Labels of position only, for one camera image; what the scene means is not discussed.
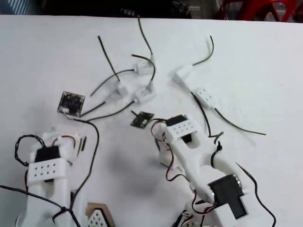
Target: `black wire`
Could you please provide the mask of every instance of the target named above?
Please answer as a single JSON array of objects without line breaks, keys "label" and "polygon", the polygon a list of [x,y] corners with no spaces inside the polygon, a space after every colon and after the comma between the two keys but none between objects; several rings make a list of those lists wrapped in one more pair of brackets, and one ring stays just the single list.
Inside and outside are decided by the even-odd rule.
[{"label": "black wire", "polygon": [[91,118],[91,119],[88,119],[86,120],[87,122],[90,122],[90,121],[93,121],[93,120],[96,120],[96,119],[101,119],[101,118],[106,118],[106,117],[111,117],[113,115],[116,115],[120,112],[122,112],[123,110],[125,110],[126,108],[128,108],[130,105],[134,104],[134,101],[132,101],[130,104],[128,104],[127,106],[123,107],[121,110],[117,111],[117,112],[114,112],[114,113],[111,113],[111,114],[108,114],[108,115],[105,115],[105,116],[101,116],[101,117],[94,117],[94,118]]},{"label": "black wire", "polygon": [[205,215],[203,215],[203,217],[202,217],[202,221],[201,221],[200,227],[203,227],[204,219],[205,219]]},{"label": "black wire", "polygon": [[80,117],[83,117],[84,115],[87,115],[87,114],[89,114],[90,112],[92,112],[92,111],[98,109],[99,107],[103,106],[105,103],[106,103],[105,101],[102,102],[101,104],[97,105],[96,107],[92,108],[91,110],[88,110],[88,111],[86,111],[85,113],[81,114]]},{"label": "black wire", "polygon": [[142,29],[142,26],[141,26],[141,21],[140,21],[140,16],[139,16],[139,15],[138,15],[138,22],[139,22],[140,32],[141,32],[141,34],[142,34],[142,36],[143,36],[143,39],[144,39],[145,42],[146,42],[146,45],[148,46],[148,49],[150,49],[150,52],[151,52],[151,55],[152,55],[152,49],[151,49],[151,46],[149,45],[149,43],[148,43],[148,41],[147,41],[147,39],[146,39],[146,37],[145,37],[145,35],[144,35],[144,32],[143,32],[143,29]]},{"label": "black wire", "polygon": [[28,162],[24,162],[18,157],[18,149],[19,149],[19,144],[20,144],[21,140],[26,137],[35,138],[41,144],[42,147],[44,147],[44,148],[46,147],[43,139],[41,139],[40,137],[38,137],[36,135],[29,134],[29,135],[21,136],[15,144],[15,159],[24,166],[28,166]]},{"label": "black wire", "polygon": [[143,56],[136,55],[136,54],[132,54],[132,56],[135,57],[135,58],[141,58],[141,59],[147,60],[150,64],[152,64],[152,66],[153,66],[153,73],[152,73],[151,81],[153,81],[153,78],[155,77],[155,74],[156,74],[156,66],[155,66],[155,64],[150,59],[145,58]]},{"label": "black wire", "polygon": [[237,163],[237,165],[253,181],[253,183],[255,185],[255,195],[256,195],[256,198],[257,198],[258,202],[273,217],[274,223],[273,223],[272,227],[276,226],[276,217],[275,217],[275,215],[262,203],[261,199],[258,196],[258,183],[257,183],[256,179],[246,169],[244,169],[242,166],[240,166],[238,163]]},{"label": "black wire", "polygon": [[106,57],[106,59],[107,59],[109,65],[110,65],[110,67],[112,68],[112,71],[113,71],[114,75],[117,77],[118,81],[120,81],[120,78],[118,77],[118,75],[117,75],[117,73],[116,73],[116,71],[115,71],[115,69],[114,69],[112,63],[110,62],[110,59],[109,59],[109,57],[108,57],[108,55],[107,55],[107,53],[106,53],[106,50],[105,50],[104,45],[103,45],[103,43],[102,43],[101,37],[100,37],[99,35],[98,35],[98,39],[99,39],[99,42],[100,42],[100,44],[101,44],[101,48],[102,48],[102,50],[103,50],[103,53],[104,53],[104,55],[105,55],[105,57]]},{"label": "black wire", "polygon": [[223,132],[220,132],[220,133],[217,134],[217,135],[212,135],[211,130],[210,130],[210,125],[209,125],[208,118],[207,118],[207,116],[206,116],[206,113],[205,113],[205,111],[204,111],[204,109],[203,109],[201,103],[199,102],[198,98],[195,96],[195,94],[194,94],[193,92],[191,92],[191,94],[192,94],[192,96],[194,97],[196,103],[198,104],[200,110],[202,111],[202,114],[203,114],[204,119],[205,119],[205,121],[206,121],[206,125],[207,125],[207,128],[208,128],[208,137],[209,137],[209,138],[212,138],[212,137],[218,138],[218,137],[222,136],[222,135],[223,135]]},{"label": "black wire", "polygon": [[265,133],[256,132],[256,131],[250,131],[250,130],[246,130],[246,129],[240,128],[239,126],[235,125],[234,123],[231,123],[231,122],[228,121],[225,117],[223,117],[223,115],[219,112],[218,109],[215,108],[214,110],[219,114],[220,117],[222,117],[223,120],[225,120],[227,123],[231,124],[233,127],[237,128],[237,129],[240,129],[240,130],[242,130],[242,131],[246,131],[246,132],[250,132],[250,133],[255,133],[255,134],[259,134],[259,135],[264,135],[264,136],[266,136]]},{"label": "black wire", "polygon": [[0,188],[3,188],[3,189],[6,189],[6,190],[9,190],[9,191],[13,191],[13,192],[19,192],[19,193],[22,193],[22,194],[25,194],[27,196],[32,196],[32,197],[35,197],[37,199],[40,199],[40,200],[44,200],[46,202],[49,202],[57,207],[59,207],[61,209],[60,213],[65,213],[65,212],[69,212],[71,214],[71,217],[72,219],[74,220],[75,224],[77,227],[81,227],[80,224],[79,224],[79,221],[77,220],[75,214],[73,213],[73,211],[71,209],[67,209],[66,207],[62,207],[61,205],[59,205],[58,203],[52,201],[52,200],[49,200],[47,198],[44,198],[42,196],[39,196],[39,195],[36,195],[36,194],[33,194],[33,193],[30,193],[30,192],[26,192],[22,189],[19,189],[19,188],[12,188],[12,187],[7,187],[7,186],[4,186],[4,185],[0,185]]},{"label": "black wire", "polygon": [[210,53],[210,55],[209,55],[207,58],[203,59],[202,61],[198,61],[198,62],[196,62],[195,64],[193,64],[193,66],[198,65],[198,64],[200,64],[200,63],[202,63],[202,62],[207,61],[207,60],[208,60],[208,59],[210,59],[210,57],[213,55],[213,53],[214,53],[214,41],[213,41],[212,36],[210,36],[210,39],[211,39],[211,41],[212,41],[212,45],[213,45],[212,52]]},{"label": "black wire", "polygon": [[78,193],[80,192],[81,188],[84,186],[84,184],[86,183],[86,181],[89,179],[90,175],[91,175],[91,172],[92,172],[92,169],[93,169],[93,165],[94,165],[94,161],[95,161],[95,157],[96,157],[96,153],[97,153],[97,150],[98,150],[98,146],[99,146],[99,139],[100,139],[100,134],[99,134],[99,130],[98,128],[91,122],[89,121],[83,121],[83,120],[79,120],[79,119],[73,119],[74,121],[77,121],[77,122],[82,122],[82,123],[86,123],[86,124],[90,124],[91,126],[94,127],[94,129],[96,130],[96,133],[97,133],[97,142],[96,142],[96,146],[95,146],[95,151],[94,151],[94,154],[93,154],[93,158],[91,160],[91,164],[90,164],[90,167],[89,167],[89,174],[86,176],[85,180],[82,182],[82,184],[80,185],[80,187],[77,189],[77,191],[74,193],[74,196],[73,196],[73,199],[71,201],[71,205],[70,205],[70,209],[73,208],[73,205],[74,205],[74,202],[76,200],[76,197],[78,195]]},{"label": "black wire", "polygon": [[214,153],[212,154],[212,156],[210,158],[210,164],[211,164],[212,168],[214,168],[214,157],[220,150],[222,150],[222,148],[223,147],[221,146],[220,141],[218,141],[217,150],[214,151]]},{"label": "black wire", "polygon": [[[123,71],[120,71],[120,72],[117,72],[117,74],[120,74],[120,73],[123,73],[123,72],[133,72],[134,71],[134,69],[131,69],[131,70],[123,70]],[[96,93],[96,91],[98,91],[98,89],[100,88],[100,87],[102,87],[109,79],[111,79],[112,77],[114,77],[114,76],[116,76],[115,74],[113,74],[113,75],[111,75],[110,77],[108,77],[106,80],[104,80],[91,94],[90,94],[90,96],[93,96],[95,93]]]}]

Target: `wire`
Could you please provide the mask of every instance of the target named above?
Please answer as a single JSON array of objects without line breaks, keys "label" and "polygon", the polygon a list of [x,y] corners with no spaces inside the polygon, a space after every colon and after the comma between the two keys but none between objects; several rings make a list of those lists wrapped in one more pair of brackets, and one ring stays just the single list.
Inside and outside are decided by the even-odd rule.
[{"label": "wire", "polygon": [[153,134],[153,132],[152,132],[153,128],[154,128],[155,125],[158,124],[158,123],[165,123],[165,122],[163,122],[163,121],[156,121],[156,122],[151,126],[151,134],[152,134],[152,136],[153,136],[157,141],[162,141],[162,140],[158,139],[158,138]]},{"label": "wire", "polygon": [[28,192],[28,186],[27,186],[27,175],[28,175],[28,169],[25,171],[24,174],[24,184],[25,184],[25,189]]},{"label": "wire", "polygon": [[208,214],[209,212],[211,212],[212,210],[214,210],[216,208],[216,204],[213,204],[212,206],[210,207],[206,207],[205,210],[203,212],[200,212],[200,211],[197,211],[195,208],[194,208],[194,204],[195,204],[195,201],[197,199],[197,191],[194,190],[194,193],[195,193],[195,196],[194,196],[194,199],[191,203],[191,208],[193,209],[193,211],[197,214],[202,214],[202,215],[205,215],[205,214]]},{"label": "wire", "polygon": [[220,151],[222,150],[222,146],[221,146],[221,143],[220,141],[218,142],[218,146],[217,146],[217,150],[214,151],[214,153],[212,154],[212,156],[210,157],[210,164],[212,166],[212,168],[214,168],[214,157],[215,155]]},{"label": "wire", "polygon": [[190,221],[193,219],[193,217],[194,217],[194,215],[191,215],[190,217],[186,218],[186,219],[182,222],[181,227],[184,227],[184,225],[185,225],[186,223],[190,222]]},{"label": "wire", "polygon": [[121,110],[117,111],[117,112],[114,112],[114,113],[111,113],[111,114],[108,114],[108,115],[105,115],[105,116],[101,116],[101,117],[94,117],[94,118],[91,118],[89,120],[86,120],[86,122],[90,122],[90,121],[93,121],[93,120],[96,120],[96,119],[101,119],[101,118],[106,118],[106,117],[111,117],[111,116],[114,116],[120,112],[122,112],[123,110],[125,110],[126,108],[128,108],[130,105],[134,104],[135,101],[132,101],[130,104],[128,104],[127,106],[123,107]]},{"label": "wire", "polygon": [[95,106],[94,108],[84,112],[83,114],[80,115],[80,117],[83,117],[84,115],[89,114],[90,112],[93,112],[94,110],[98,109],[99,107],[103,106],[106,103],[106,101],[100,103],[99,105]]},{"label": "wire", "polygon": [[169,171],[170,171],[172,165],[174,164],[174,154],[172,153],[172,149],[171,149],[170,145],[167,144],[167,146],[169,147],[169,150],[170,150],[170,152],[171,152],[171,162],[170,162],[170,165],[169,165],[169,167],[167,168],[167,171],[166,171],[166,174],[165,174],[166,180],[169,181],[169,182],[171,182],[171,181],[175,180],[177,177],[182,176],[182,177],[184,177],[188,182],[190,182],[189,179],[188,179],[184,174],[177,174],[177,175],[175,175],[175,176],[174,176],[173,178],[171,178],[171,179],[168,178]]},{"label": "wire", "polygon": [[246,132],[250,132],[250,133],[255,133],[255,134],[259,134],[259,135],[264,135],[266,136],[265,133],[261,133],[261,132],[256,132],[256,131],[249,131],[249,130],[246,130],[246,129],[243,129],[243,128],[240,128],[239,126],[235,125],[234,123],[231,123],[230,121],[228,121],[225,117],[223,117],[223,115],[219,112],[219,110],[217,108],[214,109],[220,117],[222,117],[223,120],[225,120],[227,123],[231,124],[233,127],[237,128],[237,129],[240,129],[242,131],[246,131]]},{"label": "wire", "polygon": [[77,218],[76,218],[76,216],[75,216],[75,214],[73,213],[73,211],[72,211],[71,209],[68,209],[68,208],[66,208],[66,207],[62,207],[61,205],[59,205],[58,203],[56,203],[56,202],[54,202],[54,201],[52,201],[52,200],[49,200],[49,199],[47,199],[47,198],[41,197],[41,196],[39,196],[39,195],[30,193],[30,192],[26,192],[26,191],[24,191],[24,190],[22,190],[22,189],[19,189],[19,188],[12,188],[12,187],[4,186],[4,185],[0,185],[0,188],[6,189],[6,190],[9,190],[9,191],[13,191],[13,192],[19,192],[19,193],[22,193],[22,194],[25,194],[25,195],[28,195],[28,196],[35,197],[35,198],[37,198],[37,199],[44,200],[44,201],[46,201],[46,202],[49,202],[49,203],[51,203],[51,204],[53,204],[53,205],[59,207],[59,208],[61,209],[61,211],[60,211],[61,213],[65,213],[65,212],[68,211],[68,212],[71,214],[71,217],[72,217],[72,219],[74,220],[76,226],[77,226],[77,227],[81,227],[80,224],[79,224],[79,222],[78,222],[78,220],[77,220]]},{"label": "wire", "polygon": [[256,179],[246,170],[244,169],[242,166],[240,166],[238,163],[237,165],[243,170],[243,172],[252,180],[252,182],[254,183],[255,185],[255,195],[256,195],[256,198],[258,200],[258,202],[260,203],[260,205],[273,217],[274,219],[274,222],[273,222],[273,225],[272,227],[276,226],[276,217],[275,215],[262,203],[261,199],[259,198],[258,196],[258,183],[256,181]]},{"label": "wire", "polygon": [[220,133],[217,134],[217,135],[212,135],[211,130],[210,130],[210,125],[209,125],[208,118],[207,118],[207,116],[206,116],[206,113],[205,113],[205,111],[204,111],[204,109],[203,109],[201,103],[199,102],[198,98],[195,96],[195,94],[194,94],[193,92],[191,92],[191,94],[192,94],[192,96],[194,97],[196,103],[198,104],[200,110],[202,111],[202,114],[203,114],[204,119],[205,119],[205,121],[206,121],[207,129],[208,129],[208,137],[209,137],[209,138],[212,138],[212,137],[219,138],[220,136],[222,136],[222,135],[223,135],[223,132],[220,132]]},{"label": "wire", "polygon": [[[117,72],[117,74],[120,74],[120,73],[123,73],[123,72],[133,72],[134,69],[131,69],[131,70],[123,70],[123,71],[120,71],[120,72]],[[91,94],[90,96],[92,97],[96,91],[98,91],[98,89],[100,89],[100,87],[102,87],[108,80],[110,80],[112,77],[116,76],[115,74],[111,75],[110,77],[108,77],[106,80],[104,80]]]},{"label": "wire", "polygon": [[97,142],[96,142],[96,146],[95,146],[95,151],[94,151],[94,154],[93,154],[93,157],[92,157],[92,160],[91,160],[91,164],[90,164],[90,167],[89,167],[89,173],[88,175],[86,176],[85,180],[82,182],[82,184],[80,185],[80,187],[77,189],[77,191],[74,193],[74,196],[73,196],[73,199],[71,201],[71,205],[70,205],[70,209],[73,208],[73,205],[74,205],[74,202],[76,200],[76,197],[77,195],[79,194],[81,188],[84,186],[84,184],[86,183],[86,181],[89,179],[90,175],[91,175],[91,172],[92,172],[92,169],[93,169],[93,165],[94,165],[94,161],[95,161],[95,157],[96,157],[96,153],[97,153],[97,150],[98,150],[98,146],[99,146],[99,139],[100,139],[100,134],[99,134],[99,130],[98,128],[91,122],[88,122],[88,121],[83,121],[83,120],[80,120],[80,119],[73,119],[74,121],[77,121],[77,122],[81,122],[81,123],[85,123],[85,124],[90,124],[91,126],[94,127],[94,129],[96,130],[96,133],[97,133]]},{"label": "wire", "polygon": [[26,137],[35,138],[35,139],[41,144],[42,147],[44,147],[44,148],[46,147],[46,145],[45,145],[43,139],[41,139],[40,137],[38,137],[38,136],[36,136],[36,135],[30,134],[30,135],[23,135],[23,136],[21,136],[21,137],[18,139],[18,141],[16,142],[16,145],[15,145],[15,159],[16,159],[19,163],[21,163],[22,165],[24,165],[24,166],[28,166],[28,162],[24,162],[24,161],[22,161],[22,160],[18,157],[18,149],[19,149],[19,143],[21,142],[21,140],[22,140],[23,138],[26,138]]},{"label": "wire", "polygon": [[138,15],[138,23],[139,23],[140,32],[141,32],[141,34],[142,34],[142,36],[143,36],[143,39],[144,39],[144,41],[146,42],[146,45],[148,46],[148,49],[150,49],[151,55],[153,55],[153,54],[152,54],[151,46],[149,45],[149,43],[148,43],[148,41],[147,41],[147,39],[146,39],[146,37],[145,37],[145,35],[144,35],[144,32],[143,32],[143,29],[142,29],[142,26],[141,26],[141,20],[140,20],[140,16],[139,16],[139,15]]},{"label": "wire", "polygon": [[153,66],[153,73],[152,73],[151,81],[153,81],[153,78],[155,77],[155,74],[156,74],[156,66],[155,66],[155,64],[150,59],[145,58],[143,56],[136,55],[136,54],[132,54],[132,56],[135,57],[135,58],[141,58],[141,59],[147,60],[150,64],[152,64],[152,66]]},{"label": "wire", "polygon": [[200,63],[202,63],[202,62],[207,61],[207,60],[208,60],[208,59],[210,59],[210,57],[213,55],[213,53],[214,53],[214,41],[213,41],[212,36],[210,36],[210,39],[211,39],[211,41],[212,41],[212,46],[213,46],[213,48],[212,48],[212,51],[211,51],[210,55],[209,55],[207,58],[203,59],[202,61],[198,61],[198,62],[196,62],[195,64],[193,64],[193,66],[198,65],[198,64],[200,64]]},{"label": "wire", "polygon": [[108,57],[108,55],[107,55],[107,53],[106,53],[106,50],[105,50],[104,45],[103,45],[103,43],[102,43],[101,37],[100,37],[99,35],[98,35],[98,39],[99,39],[99,42],[100,42],[100,44],[101,44],[101,48],[102,48],[102,50],[103,50],[103,53],[104,53],[104,55],[105,55],[105,57],[106,57],[106,59],[107,59],[109,65],[110,65],[110,67],[112,68],[112,71],[113,71],[114,75],[117,77],[118,81],[120,82],[120,78],[118,77],[118,75],[117,75],[117,73],[116,73],[116,71],[115,71],[115,69],[114,69],[112,63],[110,62],[110,59],[109,59],[109,57]]},{"label": "wire", "polygon": [[[62,135],[61,137],[62,137],[62,138],[71,138],[72,141],[73,141],[73,147],[75,148],[75,146],[76,146],[76,140],[75,140],[75,138],[74,138],[73,136]],[[55,145],[55,142],[56,142],[57,140],[58,140],[58,138],[56,138],[56,139],[53,140],[52,146]]]}]

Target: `small pcb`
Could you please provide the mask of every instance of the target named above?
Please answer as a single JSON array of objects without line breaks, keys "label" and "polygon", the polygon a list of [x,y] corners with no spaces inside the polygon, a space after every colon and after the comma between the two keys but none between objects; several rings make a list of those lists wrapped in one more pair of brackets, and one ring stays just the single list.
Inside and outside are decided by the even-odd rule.
[{"label": "small pcb", "polygon": [[85,96],[63,91],[57,112],[79,117],[84,100]]},{"label": "small pcb", "polygon": [[144,129],[153,118],[153,113],[140,112],[131,123],[131,126]]}]

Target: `red chair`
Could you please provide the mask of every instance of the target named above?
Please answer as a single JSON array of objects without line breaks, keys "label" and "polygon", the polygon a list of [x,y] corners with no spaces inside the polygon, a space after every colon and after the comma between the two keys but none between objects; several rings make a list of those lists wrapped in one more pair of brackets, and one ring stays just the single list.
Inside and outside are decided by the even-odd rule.
[{"label": "red chair", "polygon": [[[294,11],[297,0],[224,0],[216,18],[226,19],[226,6],[233,2],[242,2],[242,7],[236,17],[237,20],[254,20],[255,15],[262,19],[272,13],[276,21],[286,22]],[[285,5],[285,14],[282,19],[278,15],[273,3],[281,2]]]}]

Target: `white connector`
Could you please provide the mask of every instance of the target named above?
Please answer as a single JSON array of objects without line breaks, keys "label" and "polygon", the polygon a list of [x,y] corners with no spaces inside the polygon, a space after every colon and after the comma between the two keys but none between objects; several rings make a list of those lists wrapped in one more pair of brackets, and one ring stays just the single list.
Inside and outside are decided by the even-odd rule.
[{"label": "white connector", "polygon": [[134,94],[134,101],[139,104],[144,104],[154,99],[156,95],[157,93],[153,85],[153,82],[150,81],[146,87],[140,89]]},{"label": "white connector", "polygon": [[179,69],[178,71],[176,71],[173,77],[173,80],[187,91],[190,91],[190,89],[186,83],[186,78],[191,74],[192,70],[193,70],[192,65],[186,65],[181,69]]},{"label": "white connector", "polygon": [[197,99],[201,103],[203,107],[206,109],[213,109],[215,108],[216,101],[214,100],[213,96],[208,93],[206,88],[200,88],[195,93]]},{"label": "white connector", "polygon": [[[156,66],[156,60],[153,55],[151,56],[150,60]],[[136,73],[138,73],[139,75],[143,76],[143,75],[152,74],[154,71],[154,68],[150,62],[144,60],[144,61],[140,61],[136,64],[134,71]]]},{"label": "white connector", "polygon": [[119,95],[121,95],[122,98],[125,98],[128,95],[127,87],[121,82],[118,82],[116,91],[119,93]]},{"label": "white connector", "polygon": [[128,89],[124,83],[118,82],[115,89],[107,96],[105,102],[115,102],[121,98],[125,98],[128,95]]}]

